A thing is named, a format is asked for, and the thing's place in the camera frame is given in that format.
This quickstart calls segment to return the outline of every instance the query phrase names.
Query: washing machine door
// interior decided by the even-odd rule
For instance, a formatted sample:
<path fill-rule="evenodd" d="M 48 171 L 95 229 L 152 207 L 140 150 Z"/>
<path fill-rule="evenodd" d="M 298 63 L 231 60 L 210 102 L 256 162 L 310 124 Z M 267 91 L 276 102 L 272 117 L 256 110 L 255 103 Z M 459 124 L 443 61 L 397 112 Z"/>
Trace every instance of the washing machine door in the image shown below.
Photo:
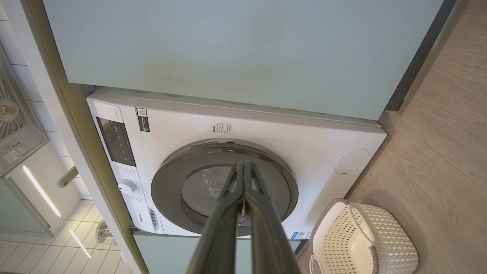
<path fill-rule="evenodd" d="M 231 166 L 245 160 L 257 164 L 276 214 L 284 221 L 298 201 L 298 186 L 289 167 L 275 153 L 242 140 L 206 140 L 174 152 L 152 180 L 154 204 L 172 223 L 201 234 Z M 250 222 L 243 210 L 238 236 L 245 235 L 250 235 Z"/>

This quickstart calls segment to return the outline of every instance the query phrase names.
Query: washing machine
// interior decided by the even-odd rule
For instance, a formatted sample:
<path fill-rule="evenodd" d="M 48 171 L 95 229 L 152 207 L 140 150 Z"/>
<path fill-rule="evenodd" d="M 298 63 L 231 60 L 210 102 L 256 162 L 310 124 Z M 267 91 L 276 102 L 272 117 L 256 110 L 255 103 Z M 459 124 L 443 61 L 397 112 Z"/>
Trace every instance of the washing machine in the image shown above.
<path fill-rule="evenodd" d="M 134 225 L 196 236 L 230 168 L 252 160 L 289 239 L 309 238 L 386 133 L 375 121 L 117 88 L 87 98 Z M 250 235 L 244 212 L 238 236 Z"/>

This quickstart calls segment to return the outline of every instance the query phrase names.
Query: laundry basket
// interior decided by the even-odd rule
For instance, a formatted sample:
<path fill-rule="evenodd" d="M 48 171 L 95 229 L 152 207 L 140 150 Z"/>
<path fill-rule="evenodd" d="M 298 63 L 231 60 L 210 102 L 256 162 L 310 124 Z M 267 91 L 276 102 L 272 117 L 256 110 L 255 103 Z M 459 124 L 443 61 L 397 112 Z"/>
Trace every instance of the laundry basket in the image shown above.
<path fill-rule="evenodd" d="M 386 210 L 334 199 L 318 219 L 310 240 L 311 274 L 411 274 L 418 253 Z"/>

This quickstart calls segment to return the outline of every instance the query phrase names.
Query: cabinet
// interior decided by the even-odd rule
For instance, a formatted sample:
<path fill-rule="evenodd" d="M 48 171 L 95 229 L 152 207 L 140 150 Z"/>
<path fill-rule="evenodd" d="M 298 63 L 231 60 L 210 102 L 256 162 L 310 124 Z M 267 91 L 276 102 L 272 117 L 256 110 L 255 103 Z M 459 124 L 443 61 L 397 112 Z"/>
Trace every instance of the cabinet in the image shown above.
<path fill-rule="evenodd" d="M 148 232 L 133 234 L 149 273 L 183 274 L 198 245 L 199 237 L 180 237 L 158 235 Z M 289 240 L 292 250 L 300 244 L 299 240 Z M 252 244 L 250 239 L 237 239 L 235 253 L 235 273 L 252 273 Z"/>
<path fill-rule="evenodd" d="M 377 120 L 443 0 L 44 0 L 69 82 Z"/>

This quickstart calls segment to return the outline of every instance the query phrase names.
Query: wood grain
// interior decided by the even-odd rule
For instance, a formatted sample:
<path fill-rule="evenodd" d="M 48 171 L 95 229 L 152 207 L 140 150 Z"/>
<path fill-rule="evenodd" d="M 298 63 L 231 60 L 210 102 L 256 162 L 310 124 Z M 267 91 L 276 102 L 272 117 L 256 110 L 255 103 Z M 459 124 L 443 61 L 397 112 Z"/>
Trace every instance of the wood grain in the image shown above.
<path fill-rule="evenodd" d="M 468 3 L 410 102 L 379 123 L 389 136 L 347 197 L 396 217 L 416 274 L 485 273 L 487 1 Z"/>

